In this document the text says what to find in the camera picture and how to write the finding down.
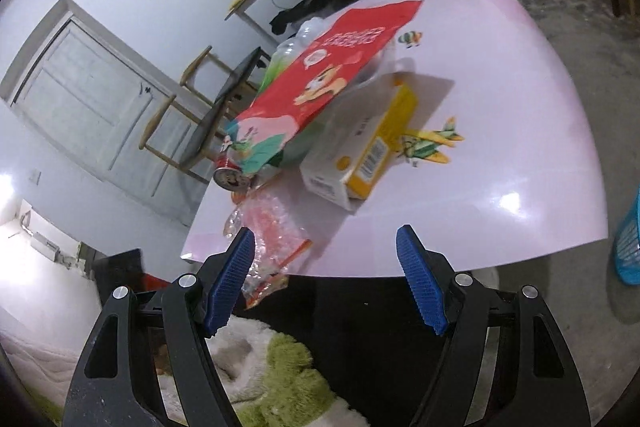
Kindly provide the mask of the green-cuffed white sleeve forearm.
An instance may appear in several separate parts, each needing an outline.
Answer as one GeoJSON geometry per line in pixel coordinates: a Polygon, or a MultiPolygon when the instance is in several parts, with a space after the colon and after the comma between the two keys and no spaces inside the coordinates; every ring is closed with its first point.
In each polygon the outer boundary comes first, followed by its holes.
{"type": "Polygon", "coordinates": [[[231,317],[206,347],[244,426],[368,423],[331,390],[303,343],[264,322],[231,317]]]}

